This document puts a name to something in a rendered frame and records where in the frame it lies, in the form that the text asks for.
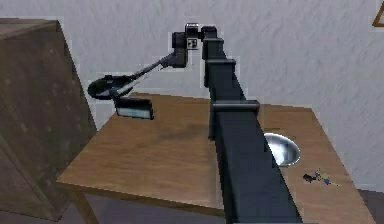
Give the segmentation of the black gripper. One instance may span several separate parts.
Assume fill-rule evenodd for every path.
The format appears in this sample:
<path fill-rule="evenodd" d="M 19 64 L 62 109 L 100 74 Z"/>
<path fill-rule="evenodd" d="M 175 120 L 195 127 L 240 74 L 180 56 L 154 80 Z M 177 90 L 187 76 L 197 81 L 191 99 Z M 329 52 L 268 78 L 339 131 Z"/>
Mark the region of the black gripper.
<path fill-rule="evenodd" d="M 165 58 L 133 73 L 132 75 L 105 75 L 93 81 L 87 88 L 89 96 L 98 100 L 112 100 L 126 95 L 133 87 L 147 78 L 146 73 L 161 65 L 163 68 L 185 68 L 188 60 L 184 32 L 172 34 L 173 52 Z"/>

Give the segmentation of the black flat rectangular device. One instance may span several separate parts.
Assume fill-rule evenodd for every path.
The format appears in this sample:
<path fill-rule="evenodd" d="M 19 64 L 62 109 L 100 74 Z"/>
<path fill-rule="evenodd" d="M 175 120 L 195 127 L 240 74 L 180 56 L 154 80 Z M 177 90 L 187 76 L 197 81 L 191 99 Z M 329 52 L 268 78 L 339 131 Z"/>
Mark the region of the black flat rectangular device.
<path fill-rule="evenodd" d="M 116 113 L 118 116 L 154 119 L 152 102 L 142 98 L 118 98 L 114 100 Z"/>

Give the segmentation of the brown wooden table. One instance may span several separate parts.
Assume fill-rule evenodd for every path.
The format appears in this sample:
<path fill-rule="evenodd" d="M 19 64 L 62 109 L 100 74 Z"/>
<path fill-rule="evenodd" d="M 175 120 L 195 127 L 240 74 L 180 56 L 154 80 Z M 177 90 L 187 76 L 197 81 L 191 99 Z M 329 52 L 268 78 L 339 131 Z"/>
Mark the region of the brown wooden table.
<path fill-rule="evenodd" d="M 59 176 L 85 224 L 99 224 L 89 194 L 223 216 L 216 150 L 208 139 L 208 100 L 165 95 L 151 100 L 153 120 L 112 116 Z M 311 109 L 264 105 L 259 122 L 300 148 L 299 162 L 282 174 L 304 221 L 376 224 Z M 318 168 L 337 186 L 303 179 Z"/>

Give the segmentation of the brown wooden cupboard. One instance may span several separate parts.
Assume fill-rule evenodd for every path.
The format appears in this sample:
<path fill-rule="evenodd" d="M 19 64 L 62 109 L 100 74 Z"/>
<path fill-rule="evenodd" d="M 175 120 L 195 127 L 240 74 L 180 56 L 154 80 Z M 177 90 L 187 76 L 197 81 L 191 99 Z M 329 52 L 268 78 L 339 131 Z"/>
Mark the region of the brown wooden cupboard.
<path fill-rule="evenodd" d="M 96 126 L 59 22 L 0 18 L 0 210 L 57 221 Z"/>

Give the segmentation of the silver metal bowl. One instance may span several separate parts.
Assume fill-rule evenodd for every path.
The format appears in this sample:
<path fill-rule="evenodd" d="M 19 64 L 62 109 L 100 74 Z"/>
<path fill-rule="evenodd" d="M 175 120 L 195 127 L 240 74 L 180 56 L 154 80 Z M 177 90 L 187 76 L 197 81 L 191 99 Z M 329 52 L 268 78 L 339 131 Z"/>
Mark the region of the silver metal bowl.
<path fill-rule="evenodd" d="M 264 137 L 278 166 L 291 166 L 300 160 L 300 149 L 291 139 L 276 133 L 265 133 Z"/>

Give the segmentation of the bunch of keys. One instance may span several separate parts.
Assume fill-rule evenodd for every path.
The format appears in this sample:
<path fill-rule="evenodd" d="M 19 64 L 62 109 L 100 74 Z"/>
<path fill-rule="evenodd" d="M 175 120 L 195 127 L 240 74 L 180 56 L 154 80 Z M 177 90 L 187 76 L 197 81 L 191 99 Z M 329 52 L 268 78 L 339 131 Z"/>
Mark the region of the bunch of keys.
<path fill-rule="evenodd" d="M 309 174 L 304 174 L 303 175 L 303 179 L 309 183 L 312 183 L 313 181 L 320 181 L 320 182 L 323 182 L 324 184 L 326 185 L 334 185 L 334 186 L 337 186 L 337 183 L 333 182 L 331 179 L 330 179 L 330 176 L 325 173 L 325 172 L 322 172 L 320 168 L 318 168 L 313 175 L 309 175 Z"/>

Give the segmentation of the brown framed wall picture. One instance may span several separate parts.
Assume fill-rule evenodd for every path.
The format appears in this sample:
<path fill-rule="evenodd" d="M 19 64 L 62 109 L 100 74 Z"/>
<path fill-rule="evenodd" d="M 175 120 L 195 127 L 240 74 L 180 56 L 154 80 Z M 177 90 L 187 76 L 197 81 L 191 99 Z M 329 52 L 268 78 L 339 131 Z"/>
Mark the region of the brown framed wall picture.
<path fill-rule="evenodd" d="M 375 28 L 384 28 L 384 0 L 377 11 L 377 14 L 372 22 L 372 26 Z"/>

